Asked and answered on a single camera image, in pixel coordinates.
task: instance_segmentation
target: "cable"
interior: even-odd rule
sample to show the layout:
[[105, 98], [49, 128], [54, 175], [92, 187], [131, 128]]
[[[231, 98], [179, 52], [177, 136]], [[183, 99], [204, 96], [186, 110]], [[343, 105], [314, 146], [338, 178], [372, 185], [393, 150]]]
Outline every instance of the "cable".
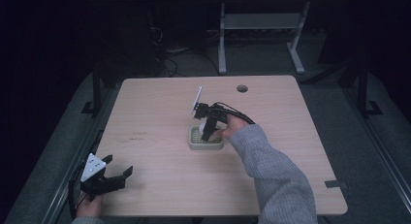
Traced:
[[236, 111], [236, 112], [241, 113], [240, 111], [236, 110], [235, 108], [233, 108], [233, 107], [231, 107], [231, 106], [229, 106], [229, 105], [226, 105], [226, 104], [224, 104], [224, 103], [222, 103], [222, 102], [216, 102], [215, 104], [219, 104], [219, 105], [226, 106], [226, 107], [232, 109], [233, 111]]
[[244, 48], [244, 47], [248, 47], [248, 46], [253, 45], [253, 44], [255, 44], [255, 43], [253, 43], [248, 36], [244, 37], [244, 36], [241, 36], [241, 34], [238, 34], [234, 37], [228, 35], [226, 37], [226, 44], [225, 45], [226, 45], [227, 48]]
[[220, 33], [218, 30], [215, 30], [213, 32], [215, 33], [211, 37], [206, 39], [208, 42], [213, 42], [214, 40], [218, 39], [218, 37], [220, 36]]
[[163, 77], [166, 76], [166, 72], [167, 72], [167, 74], [169, 75], [169, 78], [171, 78], [171, 77], [173, 77], [173, 76], [175, 76], [175, 75], [180, 75], [180, 76], [183, 76], [183, 77], [187, 77], [187, 76], [185, 76], [185, 75], [177, 72], [177, 70], [178, 70], [178, 65], [177, 65], [177, 63], [176, 63], [174, 60], [170, 59], [169, 57], [165, 57], [164, 59], [172, 62], [172, 63], [174, 64], [174, 66], [175, 66], [175, 69], [171, 72], [170, 69], [169, 69], [169, 67], [167, 67], [167, 66], [164, 64], [164, 62], [163, 62], [163, 63], [162, 63], [162, 66], [163, 66], [164, 69], [165, 69], [164, 72], [163, 72]]
[[69, 191], [68, 191], [68, 200], [69, 200], [69, 207], [70, 207], [70, 214], [74, 219], [76, 219], [76, 212], [77, 212], [77, 207], [75, 205], [75, 184], [76, 181], [79, 178], [79, 171], [82, 170], [85, 167], [85, 163], [82, 162], [72, 173], [72, 176], [70, 177], [69, 180]]
[[330, 220], [326, 216], [322, 216], [322, 217], [328, 224], [332, 224], [332, 222], [330, 222]]
[[227, 114], [231, 114], [231, 115], [234, 115], [238, 118], [241, 118], [241, 119], [245, 120], [248, 124], [255, 124], [255, 122], [250, 117], [248, 117], [247, 115], [245, 115], [241, 112], [235, 112], [235, 111], [226, 110], [226, 109], [219, 109], [219, 108], [206, 108], [206, 109], [203, 109], [203, 111], [225, 112]]
[[157, 30], [160, 33], [160, 38], [157, 41], [157, 43], [153, 43], [155, 46], [157, 46], [158, 44], [160, 44], [161, 40], [163, 40], [163, 37], [164, 37], [163, 31], [161, 31], [161, 29], [158, 28], [158, 27], [151, 27], [150, 29], [151, 30]]
[[81, 199], [81, 201], [79, 201], [79, 203], [77, 204], [77, 207], [81, 205], [81, 203], [85, 200], [86, 197], [87, 197], [87, 194], [85, 194], [84, 197]]
[[194, 50], [194, 49], [193, 49], [193, 48], [186, 48], [186, 49], [182, 49], [181, 51], [169, 52], [169, 56], [190, 55], [190, 54], [202, 56], [202, 57], [204, 57], [205, 59], [207, 59], [207, 60], [211, 63], [212, 67], [213, 67], [214, 70], [217, 72], [217, 75], [220, 76], [220, 74], [219, 74], [219, 72], [218, 72], [217, 66], [215, 65], [214, 61], [213, 61], [210, 57], [208, 57], [207, 55], [205, 55], [205, 54], [203, 54], [203, 53], [201, 53], [201, 52], [195, 52], [195, 51], [187, 52], [188, 50]]

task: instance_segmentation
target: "table leg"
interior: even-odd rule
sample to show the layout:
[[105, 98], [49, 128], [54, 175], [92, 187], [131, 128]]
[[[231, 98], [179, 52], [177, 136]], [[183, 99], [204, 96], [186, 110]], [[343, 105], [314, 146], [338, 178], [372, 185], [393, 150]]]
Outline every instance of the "table leg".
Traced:
[[101, 90], [100, 90], [100, 74], [97, 66], [94, 68], [93, 71], [93, 102], [85, 103], [84, 108], [82, 109], [81, 113], [92, 113], [92, 117], [96, 117], [99, 113], [101, 108]]
[[294, 66], [299, 74], [303, 74], [305, 72], [304, 68], [302, 67], [301, 60], [299, 54], [297, 53], [297, 44], [300, 40], [300, 35], [302, 29], [304, 27], [305, 19], [308, 13], [310, 2], [306, 2], [300, 14], [299, 22], [296, 28], [296, 36], [294, 37], [293, 42], [287, 43], [288, 51], [290, 52], [291, 58], [293, 59]]
[[224, 16], [225, 16], [225, 5], [221, 4], [221, 16], [220, 16], [220, 46], [218, 47], [218, 73], [220, 75], [225, 75], [227, 73], [226, 68], [226, 51], [224, 50]]

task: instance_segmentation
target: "human hand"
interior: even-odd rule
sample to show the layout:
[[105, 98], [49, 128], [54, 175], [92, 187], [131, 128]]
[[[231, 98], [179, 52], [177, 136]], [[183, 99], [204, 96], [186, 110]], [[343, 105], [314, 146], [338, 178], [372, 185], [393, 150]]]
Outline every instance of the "human hand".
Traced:
[[247, 121], [234, 115], [227, 114], [227, 128], [215, 131], [212, 133], [210, 138], [213, 139], [223, 137], [225, 139], [229, 139], [233, 133], [246, 125], [248, 125]]
[[90, 201], [90, 196], [81, 192], [77, 207], [77, 217], [99, 217], [103, 206], [103, 195]]

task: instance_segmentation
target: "wooden table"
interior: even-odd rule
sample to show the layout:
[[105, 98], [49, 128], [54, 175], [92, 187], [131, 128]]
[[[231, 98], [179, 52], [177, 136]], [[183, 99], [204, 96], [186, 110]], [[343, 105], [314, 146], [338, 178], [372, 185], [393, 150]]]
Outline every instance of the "wooden table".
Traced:
[[[248, 91], [240, 93], [238, 85]], [[97, 151], [113, 160], [106, 176], [129, 166], [126, 188], [107, 194], [103, 214], [113, 216], [258, 215], [253, 179], [228, 141], [221, 150], [191, 150], [190, 114], [200, 102], [226, 103], [265, 130], [269, 142], [308, 177], [318, 214], [342, 214], [347, 205], [293, 77], [135, 79], [123, 82]]]

